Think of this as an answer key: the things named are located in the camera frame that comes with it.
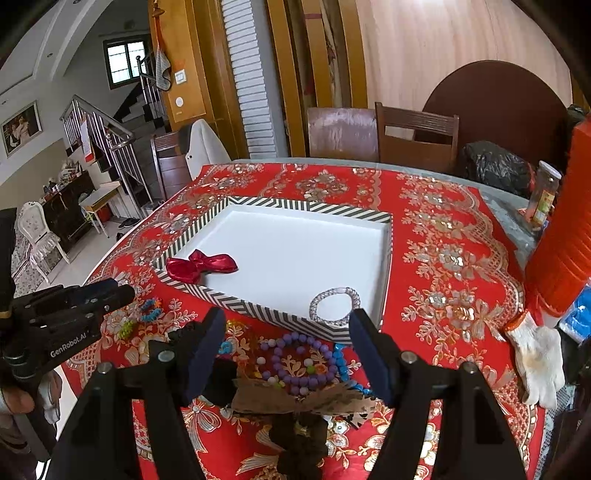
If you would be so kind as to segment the left hand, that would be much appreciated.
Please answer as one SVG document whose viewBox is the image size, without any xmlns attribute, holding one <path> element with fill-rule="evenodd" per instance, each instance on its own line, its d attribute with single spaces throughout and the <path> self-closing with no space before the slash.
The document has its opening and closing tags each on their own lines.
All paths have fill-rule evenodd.
<svg viewBox="0 0 591 480">
<path fill-rule="evenodd" d="M 17 414 L 27 414 L 40 405 L 45 420 L 55 426 L 60 420 L 61 377 L 51 371 L 43 376 L 37 397 L 12 387 L 1 388 L 1 442 L 13 450 L 25 448 L 26 441 L 16 425 Z"/>
</svg>

